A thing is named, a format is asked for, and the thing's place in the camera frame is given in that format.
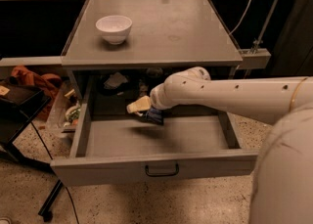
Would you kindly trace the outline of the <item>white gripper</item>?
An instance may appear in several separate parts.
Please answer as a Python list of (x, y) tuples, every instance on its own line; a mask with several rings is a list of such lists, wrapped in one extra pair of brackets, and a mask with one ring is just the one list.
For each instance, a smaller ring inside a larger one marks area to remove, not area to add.
[(126, 109), (128, 113), (144, 112), (149, 110), (152, 105), (159, 110), (167, 110), (171, 108), (170, 100), (166, 97), (163, 84), (153, 88), (150, 97), (143, 96), (129, 104)]

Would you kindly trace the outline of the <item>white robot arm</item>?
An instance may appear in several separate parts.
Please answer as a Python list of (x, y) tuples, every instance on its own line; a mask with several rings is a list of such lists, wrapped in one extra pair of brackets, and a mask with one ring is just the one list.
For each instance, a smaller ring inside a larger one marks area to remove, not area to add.
[(312, 77), (213, 80), (191, 67), (126, 108), (158, 121), (162, 110), (187, 105), (232, 113), (244, 143), (257, 151), (246, 224), (312, 224)]

